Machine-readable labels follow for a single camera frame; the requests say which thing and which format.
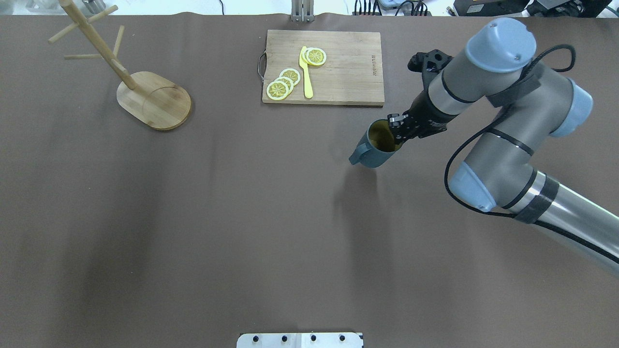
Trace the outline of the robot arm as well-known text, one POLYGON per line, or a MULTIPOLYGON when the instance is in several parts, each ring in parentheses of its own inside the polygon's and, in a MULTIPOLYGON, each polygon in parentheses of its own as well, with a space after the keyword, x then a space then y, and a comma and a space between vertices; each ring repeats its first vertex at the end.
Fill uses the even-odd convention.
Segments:
POLYGON ((404 113, 390 114, 395 146, 443 132, 447 123, 482 98, 500 111, 467 139, 474 146, 453 175, 444 172, 448 194, 480 214, 535 225, 553 238, 618 273, 618 218, 588 198, 534 168, 530 160, 548 137, 563 137, 582 125, 593 99, 563 69, 542 60, 568 49, 571 69, 575 49, 556 45, 536 55, 536 40, 515 18, 495 18, 473 35, 456 57, 439 50, 418 53, 408 68, 422 73, 424 90, 404 113))

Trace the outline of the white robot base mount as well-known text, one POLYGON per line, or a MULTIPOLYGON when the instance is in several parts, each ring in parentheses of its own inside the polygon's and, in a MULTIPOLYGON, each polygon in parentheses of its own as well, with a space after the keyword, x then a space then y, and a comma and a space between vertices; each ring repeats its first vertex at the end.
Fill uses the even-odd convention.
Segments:
POLYGON ((239 336, 237 348, 364 348, 362 333, 246 333, 239 336))

